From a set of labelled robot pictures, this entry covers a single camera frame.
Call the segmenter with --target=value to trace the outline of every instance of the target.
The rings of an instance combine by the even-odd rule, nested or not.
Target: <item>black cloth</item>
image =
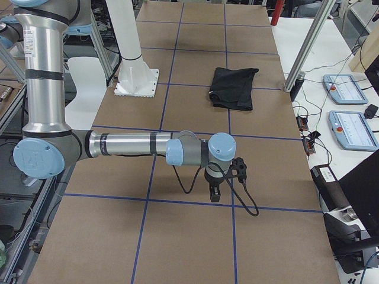
[[[258,71],[257,68],[240,70],[216,68],[209,90],[209,98],[213,106],[239,111],[253,110],[251,89],[254,75]]]

